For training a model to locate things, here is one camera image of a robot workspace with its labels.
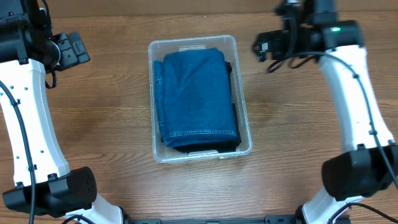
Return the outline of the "black cloth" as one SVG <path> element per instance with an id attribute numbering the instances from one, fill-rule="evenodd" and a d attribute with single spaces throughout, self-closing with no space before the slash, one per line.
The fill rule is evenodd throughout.
<path id="1" fill-rule="evenodd" d="M 189 144 L 186 146 L 177 146 L 174 147 L 179 152 L 190 153 L 190 152 L 198 152 L 198 151 L 210 151 L 216 150 L 219 153 L 224 152 L 233 152 L 236 150 L 241 143 L 241 135 L 239 132 L 238 126 L 238 116 L 236 112 L 236 104 L 232 103 L 233 107 L 233 114 L 234 114 L 234 122 L 236 126 L 236 139 L 228 140 L 228 141 L 221 141 L 221 142 L 206 142 L 206 143 L 196 143 L 196 144 Z"/>

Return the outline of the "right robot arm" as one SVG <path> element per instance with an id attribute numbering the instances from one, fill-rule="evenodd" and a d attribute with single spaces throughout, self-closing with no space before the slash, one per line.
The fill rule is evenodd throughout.
<path id="1" fill-rule="evenodd" d="M 345 211 L 397 183 L 397 144 L 379 111 L 367 50 L 356 21 L 342 21 L 333 1 L 282 1 L 275 13 L 283 28 L 258 35 L 252 51 L 284 62 L 314 60 L 329 84 L 341 132 L 342 153 L 322 165 L 323 185 L 294 215 L 271 215 L 267 223 L 348 223 Z"/>

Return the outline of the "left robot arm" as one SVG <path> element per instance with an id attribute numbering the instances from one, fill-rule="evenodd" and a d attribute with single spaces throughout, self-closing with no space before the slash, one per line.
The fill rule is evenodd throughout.
<path id="1" fill-rule="evenodd" d="M 30 219 L 129 223 L 125 211 L 98 192 L 89 167 L 71 169 L 58 144 L 46 91 L 47 75 L 90 60 L 77 32 L 53 34 L 44 1 L 1 2 L 1 109 L 14 159 L 14 184 L 5 206 Z"/>

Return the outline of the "teal blue towel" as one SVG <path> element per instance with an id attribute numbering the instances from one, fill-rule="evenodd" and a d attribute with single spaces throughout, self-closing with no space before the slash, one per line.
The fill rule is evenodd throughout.
<path id="1" fill-rule="evenodd" d="M 228 64 L 217 48 L 154 62 L 155 105 L 167 147 L 236 139 Z"/>

